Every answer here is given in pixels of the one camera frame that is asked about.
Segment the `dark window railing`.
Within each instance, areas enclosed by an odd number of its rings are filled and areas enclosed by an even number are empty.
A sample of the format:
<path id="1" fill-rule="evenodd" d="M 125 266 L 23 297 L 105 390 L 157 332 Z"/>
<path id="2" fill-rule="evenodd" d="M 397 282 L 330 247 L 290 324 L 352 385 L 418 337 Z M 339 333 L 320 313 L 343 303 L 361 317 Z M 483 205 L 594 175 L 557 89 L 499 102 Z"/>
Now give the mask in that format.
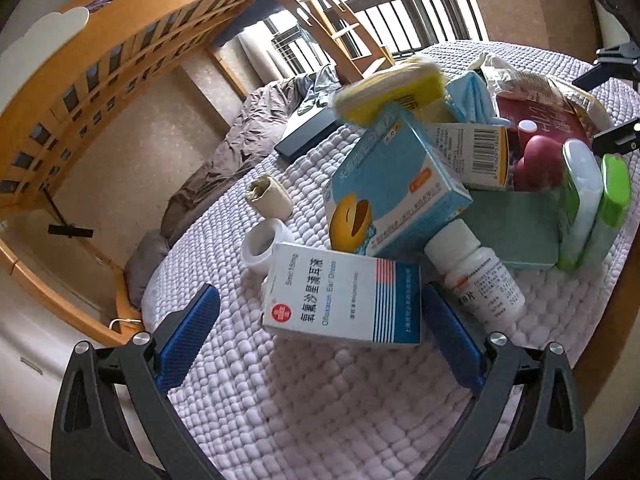
<path id="1" fill-rule="evenodd" d="M 477 0 L 348 0 L 347 4 L 396 60 L 433 44 L 489 39 Z"/>

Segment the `wooden bunk ladder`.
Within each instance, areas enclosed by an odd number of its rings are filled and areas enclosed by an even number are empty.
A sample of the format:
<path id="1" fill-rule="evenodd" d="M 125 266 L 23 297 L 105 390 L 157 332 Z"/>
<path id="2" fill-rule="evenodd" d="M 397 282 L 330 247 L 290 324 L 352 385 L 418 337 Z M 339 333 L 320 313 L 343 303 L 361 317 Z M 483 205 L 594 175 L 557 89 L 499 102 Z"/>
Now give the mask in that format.
<path id="1" fill-rule="evenodd" d="M 394 65 L 390 52 L 359 21 L 343 0 L 276 0 L 316 40 L 345 84 L 366 79 Z"/>

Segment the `white pill bottle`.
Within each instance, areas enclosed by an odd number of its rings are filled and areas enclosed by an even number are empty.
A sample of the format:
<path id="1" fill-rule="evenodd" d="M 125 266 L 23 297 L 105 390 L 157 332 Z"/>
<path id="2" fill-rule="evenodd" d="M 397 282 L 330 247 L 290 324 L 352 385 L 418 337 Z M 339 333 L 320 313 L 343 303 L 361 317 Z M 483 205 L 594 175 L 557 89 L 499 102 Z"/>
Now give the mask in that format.
<path id="1" fill-rule="evenodd" d="M 425 245 L 442 284 L 465 310 L 492 332 L 504 332 L 525 310 L 525 296 L 514 277 L 463 220 L 451 221 Z"/>

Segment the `red medicine box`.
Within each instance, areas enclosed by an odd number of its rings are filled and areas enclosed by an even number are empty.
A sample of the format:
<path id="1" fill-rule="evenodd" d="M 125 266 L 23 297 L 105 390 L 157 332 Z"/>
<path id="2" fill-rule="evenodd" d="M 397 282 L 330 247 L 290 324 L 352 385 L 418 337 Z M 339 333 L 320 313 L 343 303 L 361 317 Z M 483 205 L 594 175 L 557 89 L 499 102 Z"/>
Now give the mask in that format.
<path id="1" fill-rule="evenodd" d="M 511 122 L 508 131 L 519 152 L 524 151 L 526 144 L 533 136 L 545 136 L 559 144 L 563 144 L 568 139 L 582 140 L 585 144 L 591 143 L 577 115 L 569 110 L 561 110 L 556 106 L 535 101 L 514 100 L 502 94 L 496 97 L 496 101 L 500 117 L 509 119 Z M 521 131 L 518 125 L 523 120 L 534 122 L 537 130 Z"/>

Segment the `blue cefdinir tablet box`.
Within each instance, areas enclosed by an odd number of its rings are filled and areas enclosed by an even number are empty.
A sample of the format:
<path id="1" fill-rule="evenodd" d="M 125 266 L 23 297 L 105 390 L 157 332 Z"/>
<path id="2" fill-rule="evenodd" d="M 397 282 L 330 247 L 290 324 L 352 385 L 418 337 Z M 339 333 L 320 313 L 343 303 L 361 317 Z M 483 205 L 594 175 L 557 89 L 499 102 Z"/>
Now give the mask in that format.
<path id="1" fill-rule="evenodd" d="M 420 252 L 472 197 L 408 110 L 383 107 L 323 192 L 331 248 L 400 259 Z"/>

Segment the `pink plastic tube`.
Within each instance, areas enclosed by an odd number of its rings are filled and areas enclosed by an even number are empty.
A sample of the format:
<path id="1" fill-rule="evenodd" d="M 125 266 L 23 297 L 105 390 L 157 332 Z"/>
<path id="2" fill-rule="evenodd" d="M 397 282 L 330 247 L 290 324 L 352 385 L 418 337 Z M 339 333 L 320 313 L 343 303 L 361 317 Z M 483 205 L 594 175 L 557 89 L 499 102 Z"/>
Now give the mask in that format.
<path id="1" fill-rule="evenodd" d="M 533 136 L 513 169 L 516 192 L 556 188 L 563 179 L 562 145 L 546 136 Z"/>

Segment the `white ear drops box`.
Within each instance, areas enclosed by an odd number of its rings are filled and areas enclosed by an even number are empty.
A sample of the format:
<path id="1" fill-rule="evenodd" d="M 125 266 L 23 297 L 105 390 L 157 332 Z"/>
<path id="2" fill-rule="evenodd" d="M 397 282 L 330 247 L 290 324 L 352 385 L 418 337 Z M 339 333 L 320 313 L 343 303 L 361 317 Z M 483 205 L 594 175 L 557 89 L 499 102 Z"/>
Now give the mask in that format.
<path id="1" fill-rule="evenodd" d="M 415 263 L 278 243 L 262 290 L 262 327 L 285 337 L 417 346 L 420 288 Z"/>

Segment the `beige bandage roll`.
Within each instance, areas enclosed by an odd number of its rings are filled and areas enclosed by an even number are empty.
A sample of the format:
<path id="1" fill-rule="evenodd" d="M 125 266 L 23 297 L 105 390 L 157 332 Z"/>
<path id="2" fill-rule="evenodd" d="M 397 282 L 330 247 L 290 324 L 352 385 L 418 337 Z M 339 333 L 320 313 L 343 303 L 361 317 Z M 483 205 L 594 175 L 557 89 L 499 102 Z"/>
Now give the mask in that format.
<path id="1" fill-rule="evenodd" d="M 250 182 L 244 200 L 265 219 L 286 221 L 292 216 L 293 201 L 283 185 L 270 174 L 261 174 Z"/>

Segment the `pink quilted bed blanket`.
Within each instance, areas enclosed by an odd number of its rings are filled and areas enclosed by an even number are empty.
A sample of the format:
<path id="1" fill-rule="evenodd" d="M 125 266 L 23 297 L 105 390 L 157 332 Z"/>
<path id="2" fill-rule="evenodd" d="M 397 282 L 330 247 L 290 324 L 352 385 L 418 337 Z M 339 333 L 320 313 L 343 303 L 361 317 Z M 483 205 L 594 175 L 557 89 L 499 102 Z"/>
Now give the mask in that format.
<path id="1" fill-rule="evenodd" d="M 445 42 L 425 51 L 447 76 L 482 52 L 517 70 L 566 81 L 591 65 L 505 42 Z M 265 172 L 276 176 L 294 200 L 288 228 L 296 242 L 329 248 L 321 191 L 361 131 L 338 128 L 288 168 L 270 155 L 196 217 L 146 288 L 148 330 L 185 307 L 203 283 L 219 290 L 220 317 L 169 400 L 227 479 L 412 479 L 469 401 L 431 338 L 404 350 L 372 349 L 284 339 L 259 326 L 262 280 L 241 260 L 245 233 L 259 221 L 243 200 L 245 188 Z M 628 160 L 632 211 L 603 270 L 593 278 L 515 271 L 527 304 L 508 328 L 514 342 L 541 347 L 559 341 L 573 367 L 602 316 L 617 310 L 610 297 L 634 238 L 639 241 L 639 155 Z"/>

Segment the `yellow tissue pack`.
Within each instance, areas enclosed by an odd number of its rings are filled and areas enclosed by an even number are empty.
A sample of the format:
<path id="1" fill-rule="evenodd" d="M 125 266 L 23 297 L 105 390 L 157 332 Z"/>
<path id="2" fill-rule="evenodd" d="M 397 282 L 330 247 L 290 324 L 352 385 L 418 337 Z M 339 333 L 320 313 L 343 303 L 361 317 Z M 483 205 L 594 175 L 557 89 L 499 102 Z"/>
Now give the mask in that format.
<path id="1" fill-rule="evenodd" d="M 418 53 L 341 88 L 332 96 L 331 106 L 345 122 L 367 127 L 388 103 L 416 110 L 441 99 L 444 93 L 444 78 L 438 65 L 430 56 Z"/>

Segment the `black flat box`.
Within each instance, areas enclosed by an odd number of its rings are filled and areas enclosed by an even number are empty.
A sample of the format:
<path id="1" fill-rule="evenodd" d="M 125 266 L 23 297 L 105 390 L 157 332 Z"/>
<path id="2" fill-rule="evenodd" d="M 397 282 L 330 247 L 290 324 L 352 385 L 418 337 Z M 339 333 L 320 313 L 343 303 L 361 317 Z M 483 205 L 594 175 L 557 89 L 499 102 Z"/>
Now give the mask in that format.
<path id="1" fill-rule="evenodd" d="M 331 107 L 316 107 L 304 116 L 299 116 L 299 119 L 302 122 L 285 133 L 274 147 L 287 164 L 306 155 L 343 125 Z"/>

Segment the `green doublemint gum case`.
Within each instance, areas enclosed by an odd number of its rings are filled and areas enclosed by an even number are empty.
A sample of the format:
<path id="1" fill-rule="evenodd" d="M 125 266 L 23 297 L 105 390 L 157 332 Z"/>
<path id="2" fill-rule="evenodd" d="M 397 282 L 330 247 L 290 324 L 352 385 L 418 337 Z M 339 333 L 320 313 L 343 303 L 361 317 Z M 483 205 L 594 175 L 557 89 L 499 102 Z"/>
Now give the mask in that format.
<path id="1" fill-rule="evenodd" d="M 564 272 L 600 266 L 630 207 L 628 166 L 615 154 L 597 157 L 578 139 L 563 144 L 562 161 L 560 252 L 556 266 Z"/>

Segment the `blue face mask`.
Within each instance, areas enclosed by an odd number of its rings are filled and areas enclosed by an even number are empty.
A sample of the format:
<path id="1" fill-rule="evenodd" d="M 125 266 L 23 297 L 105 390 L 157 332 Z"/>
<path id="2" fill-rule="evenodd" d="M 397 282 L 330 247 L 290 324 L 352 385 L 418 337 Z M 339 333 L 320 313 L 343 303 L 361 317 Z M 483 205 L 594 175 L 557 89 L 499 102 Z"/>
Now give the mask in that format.
<path id="1" fill-rule="evenodd" d="M 452 78 L 445 86 L 445 103 L 457 122 L 507 127 L 499 117 L 484 79 L 474 70 Z"/>

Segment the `teal flat card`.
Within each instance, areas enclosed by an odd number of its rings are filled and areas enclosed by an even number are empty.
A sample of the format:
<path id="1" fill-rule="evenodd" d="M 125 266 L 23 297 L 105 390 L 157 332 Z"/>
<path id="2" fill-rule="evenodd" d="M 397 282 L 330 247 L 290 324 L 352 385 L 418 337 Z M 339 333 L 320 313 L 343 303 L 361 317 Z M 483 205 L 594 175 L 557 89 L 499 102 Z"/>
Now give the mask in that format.
<path id="1" fill-rule="evenodd" d="M 473 203 L 460 214 L 483 246 L 508 267 L 547 270 L 559 259 L 555 200 L 549 191 L 471 191 Z"/>

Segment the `bagged beige bandage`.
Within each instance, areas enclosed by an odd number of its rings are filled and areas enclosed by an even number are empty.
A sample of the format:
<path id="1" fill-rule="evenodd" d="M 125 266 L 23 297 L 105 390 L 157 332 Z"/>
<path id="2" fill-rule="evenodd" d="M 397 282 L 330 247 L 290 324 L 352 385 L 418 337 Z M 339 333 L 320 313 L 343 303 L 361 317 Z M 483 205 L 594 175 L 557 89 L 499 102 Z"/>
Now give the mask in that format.
<path id="1" fill-rule="evenodd" d="M 495 110 L 499 98 L 549 105 L 555 110 L 575 113 L 590 136 L 613 125 L 597 98 L 557 76 L 517 70 L 488 52 L 481 53 L 471 68 L 482 74 Z"/>

